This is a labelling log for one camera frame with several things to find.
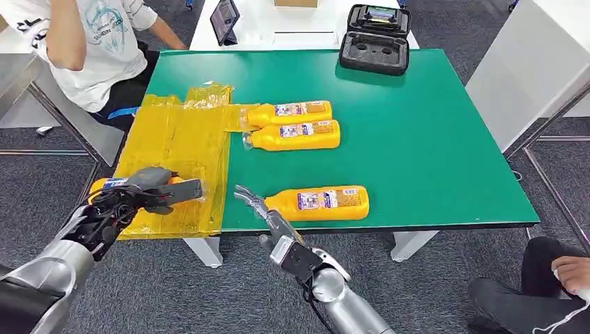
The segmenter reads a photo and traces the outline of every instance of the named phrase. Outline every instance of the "gray carpet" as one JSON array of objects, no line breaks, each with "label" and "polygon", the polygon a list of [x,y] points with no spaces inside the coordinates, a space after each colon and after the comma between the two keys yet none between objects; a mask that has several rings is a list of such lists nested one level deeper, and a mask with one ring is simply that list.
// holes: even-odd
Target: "gray carpet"
[{"label": "gray carpet", "polygon": [[[200,9],[180,0],[146,1],[189,43]],[[409,0],[421,47],[442,47],[466,82],[507,18],[510,0]],[[150,47],[161,45],[145,37]],[[590,134],[588,120],[559,123],[559,134]],[[579,216],[588,209],[587,144],[538,144],[535,153]],[[32,129],[0,130],[2,148],[77,144],[63,130],[38,138]],[[74,204],[90,170],[80,157],[0,157],[0,263],[18,266],[37,255]],[[543,224],[533,235],[577,244],[532,165],[511,163]],[[109,168],[100,175],[112,173]],[[332,253],[364,296],[398,333],[467,333],[474,313],[465,289],[487,276],[519,286],[524,229],[445,231],[409,261],[392,262],[383,234],[306,236]],[[273,268],[254,237],[226,237],[224,265],[203,266],[180,240],[118,242],[93,272],[65,333],[326,333],[296,283]]]}]

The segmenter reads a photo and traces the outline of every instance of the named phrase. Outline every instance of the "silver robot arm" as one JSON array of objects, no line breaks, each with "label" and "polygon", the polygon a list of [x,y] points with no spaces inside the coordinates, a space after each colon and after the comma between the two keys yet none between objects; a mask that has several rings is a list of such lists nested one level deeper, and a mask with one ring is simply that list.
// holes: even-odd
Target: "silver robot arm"
[{"label": "silver robot arm", "polygon": [[234,195],[266,221],[271,236],[261,235],[261,245],[270,252],[273,263],[294,275],[307,290],[306,301],[330,332],[336,333],[315,308],[315,301],[324,306],[339,334],[395,334],[379,313],[350,289],[351,277],[336,259],[320,248],[308,248],[279,212],[269,210],[263,199],[246,187],[236,185]]},{"label": "silver robot arm", "polygon": [[77,293],[137,210],[167,214],[171,204],[202,197],[200,180],[167,184],[172,176],[149,167],[97,191],[34,260],[0,267],[0,334],[61,333]]}]

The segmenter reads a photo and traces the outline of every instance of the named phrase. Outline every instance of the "green table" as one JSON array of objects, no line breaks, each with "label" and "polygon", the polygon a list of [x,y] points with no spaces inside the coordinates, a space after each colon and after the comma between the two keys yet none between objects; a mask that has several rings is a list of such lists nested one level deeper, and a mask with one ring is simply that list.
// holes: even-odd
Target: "green table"
[{"label": "green table", "polygon": [[233,103],[328,100],[340,122],[342,142],[335,150],[245,151],[241,135],[232,134],[222,232],[266,230],[264,221],[234,199],[235,184],[262,196],[328,185],[367,188],[367,218],[293,223],[303,232],[514,228],[539,222],[442,50],[412,50],[403,77],[347,70],[337,59],[332,50],[160,56],[150,94],[184,99],[189,87],[212,80],[235,87]]}]

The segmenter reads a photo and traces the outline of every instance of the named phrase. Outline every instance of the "black case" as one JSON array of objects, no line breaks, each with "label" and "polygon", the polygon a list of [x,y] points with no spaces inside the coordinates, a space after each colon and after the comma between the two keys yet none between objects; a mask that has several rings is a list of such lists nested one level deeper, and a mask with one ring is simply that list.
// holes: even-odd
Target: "black case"
[{"label": "black case", "polygon": [[368,5],[354,5],[347,20],[346,34],[340,47],[340,65],[395,76],[403,75],[410,63],[408,34],[410,12],[397,8],[395,21],[389,26],[372,26],[363,13]]}]

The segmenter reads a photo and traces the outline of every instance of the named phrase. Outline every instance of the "cardboard box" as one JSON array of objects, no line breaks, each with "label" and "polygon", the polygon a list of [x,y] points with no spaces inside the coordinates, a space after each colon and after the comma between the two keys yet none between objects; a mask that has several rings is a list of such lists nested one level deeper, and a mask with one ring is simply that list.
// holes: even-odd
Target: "cardboard box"
[{"label": "cardboard box", "polygon": [[6,21],[4,21],[2,15],[0,15],[0,33],[4,31],[4,29],[6,29],[7,26],[8,24],[6,23]]},{"label": "cardboard box", "polygon": [[317,7],[318,0],[275,0],[275,6]]}]

